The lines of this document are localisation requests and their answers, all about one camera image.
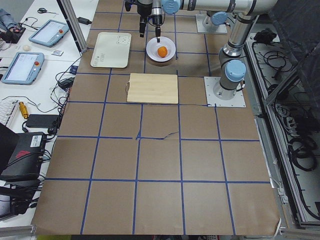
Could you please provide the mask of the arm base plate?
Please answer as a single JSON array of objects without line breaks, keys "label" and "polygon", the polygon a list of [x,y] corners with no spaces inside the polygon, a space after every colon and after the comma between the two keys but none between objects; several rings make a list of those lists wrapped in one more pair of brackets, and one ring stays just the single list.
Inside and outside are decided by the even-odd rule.
[{"label": "arm base plate", "polygon": [[227,21],[227,15],[223,12],[218,12],[212,16],[207,14],[196,14],[197,32],[199,34],[215,34],[226,35],[228,33],[225,22]]},{"label": "arm base plate", "polygon": [[205,76],[204,86],[206,101],[209,107],[245,108],[242,86],[234,90],[226,90],[220,85],[220,77]]}]

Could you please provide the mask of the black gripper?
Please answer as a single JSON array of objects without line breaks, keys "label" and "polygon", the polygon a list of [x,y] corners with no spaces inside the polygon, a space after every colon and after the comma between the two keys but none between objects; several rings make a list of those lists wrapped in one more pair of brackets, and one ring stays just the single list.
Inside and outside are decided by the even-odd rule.
[{"label": "black gripper", "polygon": [[[162,14],[157,14],[152,16],[152,24],[155,27],[155,36],[156,36],[156,41],[160,42],[161,41],[161,25],[163,24],[163,15]],[[146,30],[146,17],[140,16],[139,19],[139,36],[143,38],[145,36],[145,30]]]},{"label": "black gripper", "polygon": [[141,17],[148,17],[152,13],[152,0],[137,0],[137,12]]}]

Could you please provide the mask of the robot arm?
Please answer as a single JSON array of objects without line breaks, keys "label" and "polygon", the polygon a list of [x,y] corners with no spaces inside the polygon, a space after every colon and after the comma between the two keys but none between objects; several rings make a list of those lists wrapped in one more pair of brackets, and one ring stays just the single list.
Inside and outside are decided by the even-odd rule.
[{"label": "robot arm", "polygon": [[140,37],[144,37],[146,25],[152,22],[157,43],[161,42],[161,26],[166,15],[174,15],[180,10],[205,11],[205,14],[195,15],[197,32],[226,35],[228,14],[235,14],[228,42],[219,53],[231,60],[242,54],[257,16],[268,13],[276,3],[276,0],[126,0],[124,5],[127,12],[132,5],[137,6]]},{"label": "robot arm", "polygon": [[[182,0],[153,0],[150,17],[155,26],[156,40],[160,42],[161,25],[163,24],[163,12],[173,15],[183,9]],[[196,14],[195,22],[199,34],[227,35],[226,23],[228,14],[224,11],[214,12],[207,10],[205,14]]]}]

